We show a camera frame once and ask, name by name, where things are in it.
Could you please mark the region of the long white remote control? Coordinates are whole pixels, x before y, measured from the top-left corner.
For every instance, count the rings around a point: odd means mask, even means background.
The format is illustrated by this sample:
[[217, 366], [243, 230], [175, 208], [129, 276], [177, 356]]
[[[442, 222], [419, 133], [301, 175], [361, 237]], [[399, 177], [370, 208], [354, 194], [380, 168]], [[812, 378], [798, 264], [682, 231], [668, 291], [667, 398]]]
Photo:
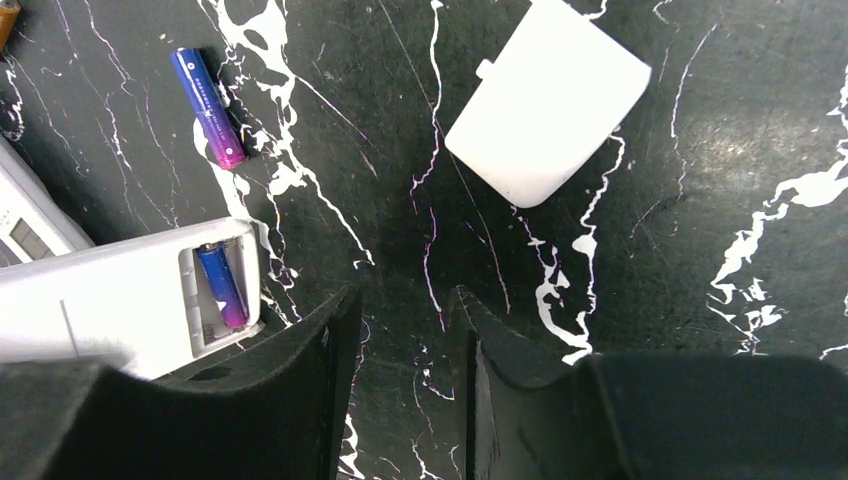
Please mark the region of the long white remote control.
[[[223, 242], [248, 325], [223, 323], [195, 250]], [[259, 333], [260, 265], [253, 225], [222, 218], [5, 267], [5, 363], [102, 360], [156, 379]]]

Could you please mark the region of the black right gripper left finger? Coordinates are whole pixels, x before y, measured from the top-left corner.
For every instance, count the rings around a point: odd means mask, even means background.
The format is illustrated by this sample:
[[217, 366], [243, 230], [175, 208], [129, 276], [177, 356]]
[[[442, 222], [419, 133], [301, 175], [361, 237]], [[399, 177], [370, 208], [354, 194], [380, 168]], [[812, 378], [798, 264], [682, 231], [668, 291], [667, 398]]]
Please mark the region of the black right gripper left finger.
[[157, 381], [92, 360], [1, 368], [5, 479], [332, 479], [360, 345], [347, 286], [292, 327]]

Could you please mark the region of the white battery cover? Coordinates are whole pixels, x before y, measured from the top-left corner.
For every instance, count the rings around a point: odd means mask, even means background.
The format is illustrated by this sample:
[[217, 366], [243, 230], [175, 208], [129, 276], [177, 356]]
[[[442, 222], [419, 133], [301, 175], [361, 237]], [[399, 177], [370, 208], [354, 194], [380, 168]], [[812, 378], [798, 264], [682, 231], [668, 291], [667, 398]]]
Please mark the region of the white battery cover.
[[509, 203], [540, 205], [602, 146], [652, 69], [563, 1], [535, 1], [445, 136]]

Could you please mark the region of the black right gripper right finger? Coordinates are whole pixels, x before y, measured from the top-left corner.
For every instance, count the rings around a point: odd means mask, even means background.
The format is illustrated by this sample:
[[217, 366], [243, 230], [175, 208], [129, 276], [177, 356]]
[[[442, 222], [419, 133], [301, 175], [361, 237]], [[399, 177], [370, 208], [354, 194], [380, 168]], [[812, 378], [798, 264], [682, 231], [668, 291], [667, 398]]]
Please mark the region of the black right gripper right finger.
[[590, 355], [567, 365], [453, 292], [469, 479], [843, 479], [847, 377], [797, 356]]

